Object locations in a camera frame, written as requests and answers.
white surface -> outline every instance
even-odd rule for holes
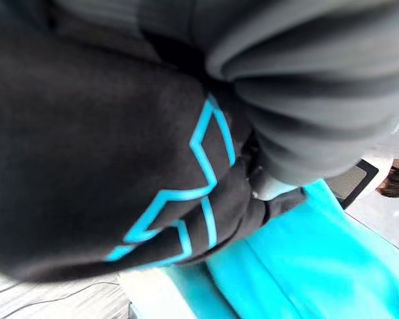
[[[196,319],[173,281],[160,269],[121,272],[118,281],[139,319]]]

gray floor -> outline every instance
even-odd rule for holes
[[[399,158],[399,132],[382,142],[379,148]],[[347,213],[399,248],[399,199],[383,197],[377,192],[355,201]]]
[[[115,275],[60,284],[17,284],[0,276],[2,290],[6,291],[0,292],[0,319],[129,318],[130,302]],[[34,304],[54,299],[61,300]]]

black fleece fabric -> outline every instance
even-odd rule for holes
[[[35,8],[0,4],[1,272],[192,263],[304,199],[251,198],[251,127],[230,88],[148,41]]]

cyan stripe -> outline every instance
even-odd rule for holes
[[[225,114],[223,114],[223,112],[220,110],[219,104],[217,103],[214,96],[210,95],[208,99],[211,105],[213,105],[213,113],[217,121],[217,125],[219,125],[221,135],[223,136],[223,141],[225,142],[226,152],[229,158],[229,165],[232,166],[233,164],[235,164],[236,155],[235,148],[233,147],[231,130],[227,125]]]
[[[208,196],[201,200],[202,211],[204,214],[205,224],[207,225],[208,233],[208,248],[213,248],[217,245],[217,229],[215,226],[213,209],[211,208]]]
[[[208,195],[213,188],[217,185],[217,178],[214,174],[214,170],[208,160],[207,155],[202,147],[202,142],[207,132],[207,128],[212,116],[215,116],[217,125],[223,136],[223,141],[225,143],[227,155],[229,158],[229,164],[232,166],[235,163],[235,149],[233,147],[232,138],[227,125],[225,116],[223,112],[219,109],[217,101],[213,96],[205,101],[203,110],[199,116],[198,123],[190,139],[190,148],[193,151],[196,159],[198,160],[199,166],[201,167],[205,179],[208,185],[198,189],[189,190],[171,190],[162,189],[157,193],[155,198],[152,200],[151,204],[142,214],[142,216],[133,224],[127,234],[124,236],[125,243],[141,243],[155,237],[162,229],[148,230],[148,227],[154,222],[155,218],[160,214],[161,210],[164,208],[168,201],[190,201],[193,199],[198,199]],[[206,199],[208,203],[201,201],[201,205],[207,212],[204,211],[204,217],[206,218],[207,231],[209,233],[209,245],[217,242],[217,231],[215,229],[215,221],[213,216],[213,211],[211,205],[209,204],[208,198]],[[152,265],[160,265],[168,263],[176,263],[179,260],[189,257],[192,254],[192,246],[190,245],[190,238],[188,230],[186,229],[186,224],[184,221],[179,220],[173,224],[174,227],[178,228],[179,237],[182,244],[184,253],[180,256],[172,257],[160,261],[159,263],[154,263]],[[124,255],[128,254],[131,250],[127,246],[117,246],[107,257],[107,261],[115,261],[122,258]]]
[[[105,261],[117,261],[133,250],[134,246],[117,246],[106,257]]]

black mesh chair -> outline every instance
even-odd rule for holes
[[[360,192],[377,175],[378,168],[363,159],[343,174],[325,179],[343,209],[359,196]]]

